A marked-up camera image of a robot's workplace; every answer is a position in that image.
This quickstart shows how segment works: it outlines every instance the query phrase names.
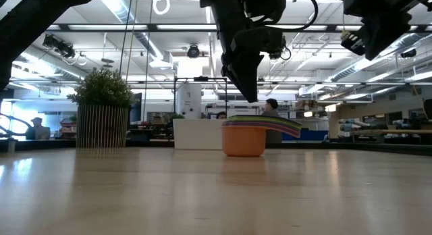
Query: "potted plant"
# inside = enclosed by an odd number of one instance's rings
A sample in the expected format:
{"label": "potted plant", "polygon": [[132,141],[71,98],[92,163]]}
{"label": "potted plant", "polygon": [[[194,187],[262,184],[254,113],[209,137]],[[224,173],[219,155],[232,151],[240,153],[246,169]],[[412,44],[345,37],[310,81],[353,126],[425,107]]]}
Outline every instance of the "potted plant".
{"label": "potted plant", "polygon": [[78,104],[77,147],[125,147],[134,95],[119,72],[94,68],[75,92],[67,98]]}

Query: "duct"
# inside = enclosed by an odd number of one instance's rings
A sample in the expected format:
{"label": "duct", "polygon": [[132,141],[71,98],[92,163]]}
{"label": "duct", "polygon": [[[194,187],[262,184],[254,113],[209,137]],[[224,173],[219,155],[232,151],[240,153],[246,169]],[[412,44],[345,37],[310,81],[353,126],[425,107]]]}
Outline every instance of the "duct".
{"label": "duct", "polygon": [[[387,59],[388,57],[391,57],[393,55],[398,55],[405,51],[411,50],[413,47],[415,47],[415,45],[419,45],[420,43],[422,44],[430,43],[430,40],[432,40],[432,34],[415,34],[415,33],[407,34],[402,38],[398,39],[397,41],[395,41],[392,45],[390,45],[390,47],[388,47],[386,50],[381,52],[372,61],[369,61],[363,57],[359,57],[354,61],[350,62],[348,66],[345,65],[336,69],[331,74],[331,76],[328,77],[325,81],[337,82],[338,80],[345,78],[346,76],[364,70],[369,66],[372,66],[376,63],[379,63],[380,61],[383,61],[384,59]],[[302,89],[302,92],[310,94],[319,89],[320,88],[314,86],[306,86],[305,89]]]}
{"label": "duct", "polygon": [[42,66],[41,72],[36,69],[36,72],[43,74],[43,71],[51,71],[57,74],[69,74],[77,78],[85,78],[87,73],[75,66],[70,66],[62,60],[45,53],[36,47],[30,46],[27,48],[17,60],[25,60],[30,63],[36,64],[37,62],[42,62],[39,66]]}
{"label": "duct", "polygon": [[[135,19],[134,14],[132,11],[129,13],[129,7],[126,3],[126,0],[101,0],[108,9],[115,15],[115,17],[124,24],[133,24],[133,23],[140,23],[138,20]],[[136,40],[138,40],[141,45],[147,50],[147,52],[150,53],[151,58],[154,61],[164,61],[166,62],[164,64],[164,68],[172,68],[172,61],[169,61],[167,59],[170,58],[169,55],[164,55],[156,46],[153,44],[153,42],[149,39],[147,34],[143,32],[133,32],[133,35],[135,36]],[[161,64],[151,64],[154,68],[160,68]]]}

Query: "wall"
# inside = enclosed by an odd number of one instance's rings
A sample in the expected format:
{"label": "wall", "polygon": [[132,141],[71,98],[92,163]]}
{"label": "wall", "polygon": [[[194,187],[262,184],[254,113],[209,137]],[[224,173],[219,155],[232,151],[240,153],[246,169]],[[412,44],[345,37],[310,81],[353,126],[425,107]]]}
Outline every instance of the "wall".
{"label": "wall", "polygon": [[340,108],[340,118],[361,118],[363,116],[375,115],[380,113],[402,112],[403,118],[409,118],[409,110],[423,107],[423,99],[432,98],[432,89],[422,87],[422,94],[414,96],[410,89],[396,93],[396,100],[390,101],[388,94],[375,99],[374,103],[367,105],[342,105]]}

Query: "man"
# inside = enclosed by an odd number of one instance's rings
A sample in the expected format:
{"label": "man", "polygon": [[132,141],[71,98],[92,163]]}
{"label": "man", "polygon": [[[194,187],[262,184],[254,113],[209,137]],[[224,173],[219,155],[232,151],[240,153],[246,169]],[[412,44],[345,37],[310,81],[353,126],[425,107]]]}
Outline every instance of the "man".
{"label": "man", "polygon": [[33,127],[27,129],[26,139],[27,140],[49,140],[51,132],[48,127],[42,126],[42,119],[36,117],[32,119]]}
{"label": "man", "polygon": [[[277,113],[276,109],[278,107],[277,100],[276,99],[267,99],[265,101],[264,105],[264,112],[261,114],[262,116],[269,116],[269,117],[279,117],[279,114]],[[275,130],[268,130],[266,131],[266,138],[265,142],[275,144],[275,143],[282,143],[282,133]]]}
{"label": "man", "polygon": [[227,118],[227,113],[224,111],[219,112],[216,115],[216,119],[218,119],[218,120],[225,120],[226,118]]}

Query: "ceiling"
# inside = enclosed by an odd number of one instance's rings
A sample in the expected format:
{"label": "ceiling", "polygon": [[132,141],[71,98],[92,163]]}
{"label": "ceiling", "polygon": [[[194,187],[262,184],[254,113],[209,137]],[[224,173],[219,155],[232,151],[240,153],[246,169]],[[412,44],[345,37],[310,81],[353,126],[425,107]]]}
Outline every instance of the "ceiling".
{"label": "ceiling", "polygon": [[[319,15],[315,24],[335,24],[342,25],[361,25],[360,18],[352,16],[344,16],[343,18],[343,4],[338,0],[317,0],[319,2]],[[0,18],[15,7],[20,0],[9,0],[0,9]],[[206,9],[199,7],[197,0],[170,0],[170,8],[166,14],[158,15],[152,9],[152,0],[125,0],[126,5],[131,4],[131,12],[135,14],[136,23],[141,24],[207,24]],[[162,10],[164,2],[158,2],[157,8]],[[287,0],[287,7],[283,13],[280,24],[305,24],[308,18],[313,13],[312,4],[307,0],[297,0],[293,3],[292,0]],[[432,22],[432,14],[427,12],[423,5],[418,5],[410,11],[413,19],[411,24],[429,24]],[[115,17],[113,12],[103,2],[103,0],[93,0],[86,5],[80,5],[68,9],[55,24],[119,24],[119,20]],[[214,24],[213,17],[211,17],[210,24]],[[74,49],[85,55],[81,57],[72,69],[90,72],[94,67],[100,68],[104,63],[101,59],[107,58],[114,61],[113,68],[121,68],[121,71],[128,80],[145,80],[146,72],[148,72],[148,80],[173,80],[175,74],[174,70],[152,68],[147,63],[147,53],[143,45],[132,35],[131,32],[108,32],[106,34],[106,44],[104,49],[104,33],[100,30],[96,32],[74,32],[73,30],[63,31],[50,31],[48,34],[53,34],[57,38],[71,43]],[[361,57],[351,53],[340,46],[339,33],[326,33],[326,32],[286,32],[284,33],[288,42],[288,47],[292,51],[292,57],[288,61],[278,61],[276,64],[270,62],[268,57],[261,62],[258,68],[259,77],[263,77],[268,81],[301,81],[301,82],[320,82],[328,79],[337,70],[344,66],[357,62]],[[36,39],[32,47],[46,53],[40,60],[45,60],[47,57],[54,57],[57,59],[55,65],[61,67],[63,65],[62,58],[52,51],[47,51],[42,45],[45,33]],[[204,70],[202,74],[205,76],[221,76],[221,61],[220,55],[222,48],[219,41],[216,39],[215,32],[150,32],[148,36],[151,42],[160,51],[168,51],[173,55],[173,61],[179,62],[185,60],[184,49],[187,49],[191,44],[197,44],[201,51],[206,52],[204,59],[199,59],[203,64]],[[122,48],[124,48],[122,65],[120,65]],[[417,47],[418,53],[416,57],[410,59],[402,59],[400,57],[391,56],[386,57],[378,63],[374,63],[369,67],[363,68],[358,73],[353,74],[348,79],[351,82],[366,82],[373,76],[386,73],[399,66],[404,66],[412,63],[416,58],[426,57],[430,54],[431,46],[422,43]],[[210,61],[208,52],[212,51],[212,56],[215,58],[213,63],[215,65],[215,72],[212,74],[210,70]],[[69,64],[74,63],[76,58],[67,61]],[[387,77],[386,81],[394,79],[403,79],[403,77],[410,76],[412,68],[407,69],[403,73],[397,73]],[[14,75],[12,80],[25,81],[34,80],[34,77],[28,74]],[[150,84],[149,88],[169,88],[172,84]],[[268,84],[263,88],[274,89],[276,84]],[[275,92],[284,89],[297,90],[302,87],[302,84],[287,84],[280,85],[274,89]],[[352,88],[341,87],[341,85],[326,86],[316,91],[321,95],[328,93],[339,93],[343,91],[345,94],[357,89],[356,86]]]}

